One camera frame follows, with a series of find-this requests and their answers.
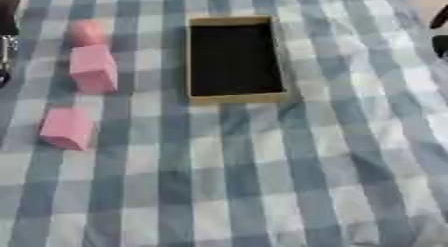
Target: cardboard box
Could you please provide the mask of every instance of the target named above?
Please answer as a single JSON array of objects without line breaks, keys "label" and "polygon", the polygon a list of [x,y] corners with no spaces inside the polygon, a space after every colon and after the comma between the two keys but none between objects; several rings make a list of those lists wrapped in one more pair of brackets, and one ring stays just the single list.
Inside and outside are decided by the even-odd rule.
[{"label": "cardboard box", "polygon": [[269,16],[194,18],[187,27],[187,92],[194,105],[287,98]]}]

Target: pink cube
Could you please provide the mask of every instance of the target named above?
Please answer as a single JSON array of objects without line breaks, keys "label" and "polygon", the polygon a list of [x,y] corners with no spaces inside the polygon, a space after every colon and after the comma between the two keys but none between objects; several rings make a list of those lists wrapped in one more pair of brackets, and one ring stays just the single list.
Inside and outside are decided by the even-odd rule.
[{"label": "pink cube", "polygon": [[70,33],[75,46],[89,46],[107,43],[101,25],[95,20],[78,20],[70,25]]},{"label": "pink cube", "polygon": [[84,111],[76,108],[57,108],[48,112],[40,136],[60,148],[86,150],[92,128],[93,122]]},{"label": "pink cube", "polygon": [[70,75],[86,94],[101,94],[118,89],[117,64],[104,44],[73,48]]}]

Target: box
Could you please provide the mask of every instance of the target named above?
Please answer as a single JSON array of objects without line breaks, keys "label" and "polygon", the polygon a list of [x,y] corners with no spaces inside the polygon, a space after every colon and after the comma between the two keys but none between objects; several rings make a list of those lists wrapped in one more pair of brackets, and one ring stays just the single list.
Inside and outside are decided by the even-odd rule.
[{"label": "box", "polygon": [[92,128],[93,122],[84,111],[76,108],[56,108],[48,112],[40,136],[59,148],[86,150]]},{"label": "box", "polygon": [[193,105],[287,98],[269,16],[190,19],[186,52]]},{"label": "box", "polygon": [[73,48],[70,75],[86,94],[102,94],[118,89],[117,64],[105,44]]}]

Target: plaid blanket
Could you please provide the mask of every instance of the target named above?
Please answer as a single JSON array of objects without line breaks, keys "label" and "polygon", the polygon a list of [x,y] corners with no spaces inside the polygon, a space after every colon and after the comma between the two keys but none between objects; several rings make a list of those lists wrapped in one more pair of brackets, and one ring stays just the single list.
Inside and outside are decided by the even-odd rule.
[{"label": "plaid blanket", "polygon": [[[447,66],[403,0],[22,0],[0,90],[0,246],[446,246]],[[288,102],[194,107],[189,17],[272,15]],[[119,92],[81,95],[68,23],[111,38]],[[95,121],[86,152],[38,137]]]}]

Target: foam block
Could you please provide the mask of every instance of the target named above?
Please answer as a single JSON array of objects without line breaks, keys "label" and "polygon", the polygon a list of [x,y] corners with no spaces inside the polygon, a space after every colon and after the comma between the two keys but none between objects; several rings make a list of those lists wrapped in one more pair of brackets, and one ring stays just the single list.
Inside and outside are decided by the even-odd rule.
[{"label": "foam block", "polygon": [[46,142],[64,149],[86,150],[93,122],[77,108],[57,108],[48,112],[40,136]]},{"label": "foam block", "polygon": [[101,25],[95,20],[78,20],[70,25],[70,33],[75,46],[106,44],[107,38]]},{"label": "foam block", "polygon": [[104,44],[73,48],[70,75],[86,94],[101,94],[118,89],[117,64]]}]

